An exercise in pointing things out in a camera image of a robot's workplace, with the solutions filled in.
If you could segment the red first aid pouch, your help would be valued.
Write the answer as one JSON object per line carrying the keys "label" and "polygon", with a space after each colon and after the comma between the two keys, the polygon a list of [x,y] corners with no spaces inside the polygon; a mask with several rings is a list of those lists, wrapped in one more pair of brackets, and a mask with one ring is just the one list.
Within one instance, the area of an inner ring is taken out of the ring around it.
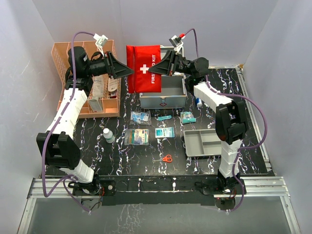
{"label": "red first aid pouch", "polygon": [[134,73],[127,77],[128,92],[160,93],[161,75],[149,72],[149,68],[161,61],[160,45],[126,46],[127,66]]}

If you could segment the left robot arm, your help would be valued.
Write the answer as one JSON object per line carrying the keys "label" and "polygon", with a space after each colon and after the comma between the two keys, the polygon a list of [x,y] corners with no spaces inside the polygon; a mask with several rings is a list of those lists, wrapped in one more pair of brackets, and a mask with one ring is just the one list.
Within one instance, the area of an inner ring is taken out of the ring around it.
{"label": "left robot arm", "polygon": [[42,180],[45,180],[45,167],[53,166],[66,173],[61,181],[72,179],[75,189],[91,195],[100,191],[101,183],[95,171],[83,162],[81,151],[73,141],[76,121],[92,90],[95,76],[122,78],[133,74],[133,70],[119,62],[110,51],[95,52],[94,55],[98,58],[90,60],[81,46],[68,50],[70,66],[65,73],[63,100],[51,125],[36,137],[42,157]]}

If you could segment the cotton swab packet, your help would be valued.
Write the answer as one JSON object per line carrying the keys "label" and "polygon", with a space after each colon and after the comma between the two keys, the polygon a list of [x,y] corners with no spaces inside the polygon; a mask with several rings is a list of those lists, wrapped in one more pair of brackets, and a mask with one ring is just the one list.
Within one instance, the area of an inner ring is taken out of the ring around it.
{"label": "cotton swab packet", "polygon": [[124,138],[125,145],[148,145],[148,129],[127,129]]}

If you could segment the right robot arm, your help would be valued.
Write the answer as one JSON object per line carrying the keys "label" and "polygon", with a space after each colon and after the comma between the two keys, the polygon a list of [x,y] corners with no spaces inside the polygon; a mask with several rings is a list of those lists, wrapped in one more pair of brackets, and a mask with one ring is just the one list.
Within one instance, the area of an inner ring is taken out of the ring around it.
{"label": "right robot arm", "polygon": [[237,184],[241,185],[237,165],[238,152],[249,129],[244,102],[236,102],[209,87],[207,82],[209,61],[204,57],[188,60],[178,52],[168,50],[163,59],[153,63],[148,71],[168,76],[172,76],[175,72],[187,75],[186,90],[204,101],[215,113],[215,131],[221,141],[221,164],[217,174],[217,188],[227,194]]}

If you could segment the orange handled scissors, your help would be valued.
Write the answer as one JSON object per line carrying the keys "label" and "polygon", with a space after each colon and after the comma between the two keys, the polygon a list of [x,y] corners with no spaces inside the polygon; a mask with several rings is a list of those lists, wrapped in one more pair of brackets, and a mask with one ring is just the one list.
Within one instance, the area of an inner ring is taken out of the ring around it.
{"label": "orange handled scissors", "polygon": [[153,162],[166,162],[166,163],[172,163],[173,159],[171,155],[166,155],[162,157],[161,159],[154,159]]}

